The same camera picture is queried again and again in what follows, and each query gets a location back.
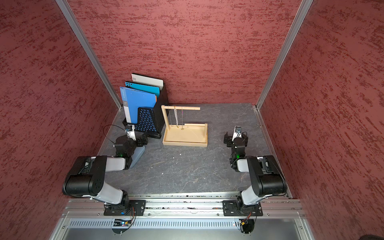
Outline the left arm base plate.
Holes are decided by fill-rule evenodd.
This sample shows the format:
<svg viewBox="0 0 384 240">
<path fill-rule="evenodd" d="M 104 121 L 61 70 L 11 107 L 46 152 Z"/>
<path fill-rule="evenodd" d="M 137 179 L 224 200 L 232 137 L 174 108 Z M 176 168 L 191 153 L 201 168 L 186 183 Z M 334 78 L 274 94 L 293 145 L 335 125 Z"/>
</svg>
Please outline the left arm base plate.
<svg viewBox="0 0 384 240">
<path fill-rule="evenodd" d="M 126 204 L 106 204 L 104 205 L 104 216 L 118 216 L 122 218 L 126 216 L 141 217 L 146 209 L 146 203 L 145 200 L 128 200 Z"/>
</svg>

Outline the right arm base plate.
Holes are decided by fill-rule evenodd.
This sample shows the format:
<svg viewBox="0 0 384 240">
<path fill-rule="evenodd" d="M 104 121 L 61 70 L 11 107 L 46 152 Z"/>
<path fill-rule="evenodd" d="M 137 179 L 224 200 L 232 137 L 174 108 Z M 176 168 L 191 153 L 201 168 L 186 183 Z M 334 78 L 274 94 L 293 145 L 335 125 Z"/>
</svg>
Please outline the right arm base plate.
<svg viewBox="0 0 384 240">
<path fill-rule="evenodd" d="M 223 212 L 226 217 L 261 217 L 263 210 L 260 204 L 256 205 L 243 205 L 237 201 L 223 201 Z"/>
</svg>

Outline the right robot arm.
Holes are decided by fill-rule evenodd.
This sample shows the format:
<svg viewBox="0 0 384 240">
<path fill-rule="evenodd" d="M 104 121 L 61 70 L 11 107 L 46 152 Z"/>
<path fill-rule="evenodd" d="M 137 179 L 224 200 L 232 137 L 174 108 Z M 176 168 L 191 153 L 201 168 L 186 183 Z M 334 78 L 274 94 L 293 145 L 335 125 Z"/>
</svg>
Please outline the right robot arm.
<svg viewBox="0 0 384 240">
<path fill-rule="evenodd" d="M 260 202 L 269 197 L 287 194 L 286 180 L 272 155 L 247 156 L 246 133 L 224 135 L 224 144 L 231 148 L 231 168 L 239 173 L 248 173 L 251 185 L 240 192 L 235 201 L 224 201 L 224 214 L 237 216 L 261 216 Z"/>
</svg>

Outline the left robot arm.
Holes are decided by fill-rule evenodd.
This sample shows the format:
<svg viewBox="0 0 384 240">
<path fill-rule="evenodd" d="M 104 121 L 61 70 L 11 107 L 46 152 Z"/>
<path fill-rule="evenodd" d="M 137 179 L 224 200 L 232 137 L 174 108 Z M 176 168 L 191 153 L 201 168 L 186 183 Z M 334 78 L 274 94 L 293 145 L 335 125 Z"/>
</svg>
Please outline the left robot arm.
<svg viewBox="0 0 384 240">
<path fill-rule="evenodd" d="M 124 135 L 116 139 L 114 157 L 78 157 L 66 176 L 62 188 L 63 194 L 102 202 L 105 216 L 143 216 L 146 201 L 130 201 L 126 191 L 105 182 L 105 175 L 107 172 L 129 170 L 141 158 L 147 144 L 147 133 L 136 139 Z"/>
</svg>

